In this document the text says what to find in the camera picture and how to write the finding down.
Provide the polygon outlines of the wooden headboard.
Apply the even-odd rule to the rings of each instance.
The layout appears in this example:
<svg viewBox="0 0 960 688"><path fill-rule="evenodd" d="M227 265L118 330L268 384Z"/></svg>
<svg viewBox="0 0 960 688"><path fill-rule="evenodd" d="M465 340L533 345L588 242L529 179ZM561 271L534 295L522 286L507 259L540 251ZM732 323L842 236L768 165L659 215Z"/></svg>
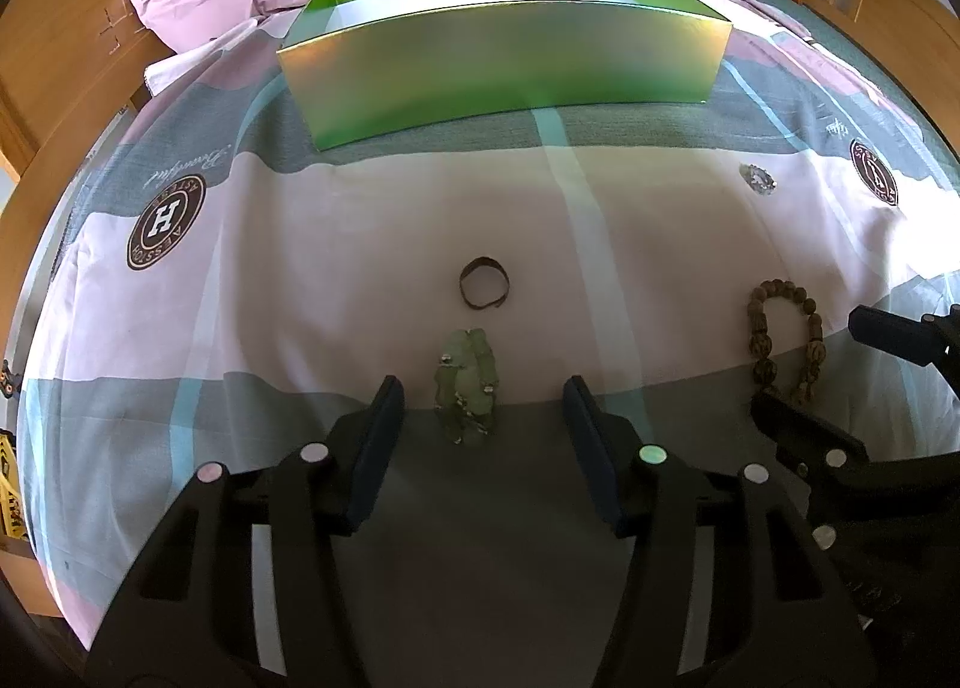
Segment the wooden headboard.
<svg viewBox="0 0 960 688"><path fill-rule="evenodd" d="M171 55L128 0L2 0L2 334L29 264L83 158L148 64Z"/></svg>

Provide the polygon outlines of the wooden bed footboard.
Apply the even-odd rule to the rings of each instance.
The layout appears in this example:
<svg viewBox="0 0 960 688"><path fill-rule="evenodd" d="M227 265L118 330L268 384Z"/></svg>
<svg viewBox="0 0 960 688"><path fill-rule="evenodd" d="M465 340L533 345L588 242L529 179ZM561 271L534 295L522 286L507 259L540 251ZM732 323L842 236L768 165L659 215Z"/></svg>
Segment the wooden bed footboard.
<svg viewBox="0 0 960 688"><path fill-rule="evenodd" d="M853 40L958 145L958 19L938 0L794 0Z"/></svg>

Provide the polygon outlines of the green cardboard box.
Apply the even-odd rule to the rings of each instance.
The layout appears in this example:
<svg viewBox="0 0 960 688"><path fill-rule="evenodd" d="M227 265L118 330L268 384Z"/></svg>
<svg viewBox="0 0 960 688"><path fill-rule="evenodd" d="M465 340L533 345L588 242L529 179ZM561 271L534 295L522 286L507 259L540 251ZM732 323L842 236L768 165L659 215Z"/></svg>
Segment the green cardboard box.
<svg viewBox="0 0 960 688"><path fill-rule="evenodd" d="M314 147L596 103L701 103L732 23L698 0L309 0L277 51Z"/></svg>

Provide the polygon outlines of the green silver pendant ornament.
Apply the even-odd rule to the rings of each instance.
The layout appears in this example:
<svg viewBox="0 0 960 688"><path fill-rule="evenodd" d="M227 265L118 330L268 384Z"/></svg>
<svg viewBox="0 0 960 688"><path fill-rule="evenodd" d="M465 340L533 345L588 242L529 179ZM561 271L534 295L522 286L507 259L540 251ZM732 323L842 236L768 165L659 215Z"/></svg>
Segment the green silver pendant ornament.
<svg viewBox="0 0 960 688"><path fill-rule="evenodd" d="M462 446L469 434L493 431L500 376L483 329L459 329L446 337L434 385L434 412L452 444Z"/></svg>

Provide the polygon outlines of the patchwork bed cover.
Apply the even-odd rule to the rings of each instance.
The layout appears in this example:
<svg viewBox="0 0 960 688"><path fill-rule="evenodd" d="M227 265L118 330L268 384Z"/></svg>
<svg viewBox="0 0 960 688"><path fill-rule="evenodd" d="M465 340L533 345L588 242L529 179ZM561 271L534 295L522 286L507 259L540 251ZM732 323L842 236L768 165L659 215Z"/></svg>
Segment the patchwork bed cover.
<svg viewBox="0 0 960 688"><path fill-rule="evenodd" d="M514 112L319 152L260 27L146 107L78 193L18 401L32 546L82 641L206 461L267 467L382 376L407 391L373 517L343 550L366 644L589 652L626 550L562 425L581 374L647 441L731 472L748 293L814 295L815 410L880 459L953 451L958 401L851 342L856 305L958 298L958 163L873 62L786 0L734 25L703 105ZM488 436L434 412L444 340L480 328Z"/></svg>

